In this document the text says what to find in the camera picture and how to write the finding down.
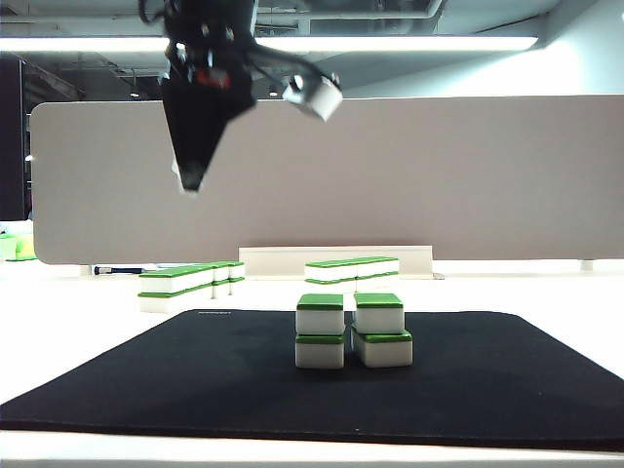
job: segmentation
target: white wall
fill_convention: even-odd
[[[624,0],[601,0],[549,46],[434,68],[350,98],[624,94]]]

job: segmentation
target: pen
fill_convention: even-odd
[[[130,273],[133,275],[140,275],[144,273],[143,268],[116,268],[112,266],[96,266],[94,268],[95,275],[111,275],[113,273]]]

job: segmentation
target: white table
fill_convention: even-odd
[[[493,310],[517,314],[624,377],[624,274],[448,275],[403,280],[410,311]],[[80,276],[76,266],[0,263],[0,402],[6,402],[172,315],[138,311],[138,279]],[[247,281],[239,295],[207,308],[292,310],[299,281]],[[353,303],[347,302],[347,308]],[[79,466],[624,466],[624,454],[554,450],[381,446],[336,443],[155,438],[3,431],[3,468]]]

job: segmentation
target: stacked tiles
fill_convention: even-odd
[[[305,264],[305,282],[314,292],[354,293],[389,289],[399,277],[399,259],[366,256]]]
[[[304,294],[296,306],[294,363],[302,369],[344,367],[342,294]]]
[[[179,312],[213,297],[215,268],[207,263],[164,268],[138,275],[143,312]]]
[[[139,275],[143,312],[179,312],[235,293],[245,280],[241,261],[215,261],[149,271]]]
[[[353,349],[368,368],[411,366],[412,337],[403,303],[392,293],[357,292]]]
[[[214,269],[213,299],[236,293],[245,280],[245,264],[242,261],[224,260],[207,263]]]

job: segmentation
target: ceiling beam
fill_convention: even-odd
[[[258,13],[257,22],[273,20],[306,21],[306,20],[428,20],[434,17],[443,0],[432,0],[425,10],[402,10],[402,11],[327,11],[327,12],[273,12]],[[84,16],[33,16],[16,15],[3,17],[0,22],[5,23],[70,23],[70,22],[96,22],[96,21],[139,21],[138,15],[84,15]]]

